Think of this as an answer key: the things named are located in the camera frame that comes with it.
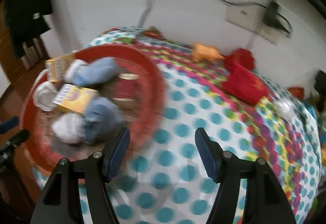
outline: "red bag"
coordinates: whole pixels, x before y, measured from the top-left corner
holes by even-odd
[[[235,63],[222,89],[234,97],[255,106],[263,96],[268,94],[268,89],[251,71]]]
[[[234,50],[230,55],[226,56],[224,59],[224,67],[231,71],[234,64],[238,63],[248,70],[253,70],[255,68],[255,59],[252,56],[251,51],[243,48],[238,48]]]

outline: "small cardboard box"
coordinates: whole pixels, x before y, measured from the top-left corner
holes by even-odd
[[[93,89],[64,84],[53,103],[62,112],[74,112],[82,115],[88,103],[98,95],[98,91]]]
[[[48,69],[48,81],[59,82],[63,80],[66,70],[75,59],[75,54],[65,54],[45,61],[45,67]]]

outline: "tablecloth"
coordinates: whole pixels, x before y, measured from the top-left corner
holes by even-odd
[[[285,89],[260,76],[269,96],[255,107],[224,94],[219,84],[227,71],[218,65],[193,63],[187,44],[143,37],[141,28],[122,27],[99,35],[87,47],[130,43],[136,39],[164,74],[166,107],[160,128],[147,149],[135,153],[107,190],[120,223],[205,223],[218,184],[207,177],[194,142],[203,127],[210,138],[239,158],[265,158],[303,223],[316,195],[320,175],[317,124],[304,105]],[[288,98],[297,116],[287,122],[273,112],[272,102]],[[38,184],[46,178],[35,171]],[[86,190],[79,187],[83,217],[92,223]],[[241,223],[246,180],[241,181],[234,223]]]

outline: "orange animal figurine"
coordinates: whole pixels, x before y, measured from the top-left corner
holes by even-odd
[[[192,52],[192,59],[195,62],[206,59],[207,61],[214,63],[219,59],[224,59],[224,56],[220,54],[215,46],[204,46],[196,43],[194,46],[194,51]]]

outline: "power outlet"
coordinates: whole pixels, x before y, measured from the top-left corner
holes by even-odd
[[[249,5],[243,7],[229,5],[227,7],[225,20],[239,27],[245,28],[251,32],[254,32],[257,29],[258,23],[261,23],[262,14],[264,11],[264,8],[257,5]],[[260,32],[257,32],[257,34],[273,44],[277,44],[281,36],[280,31],[274,28],[270,28],[266,25],[263,25]]]

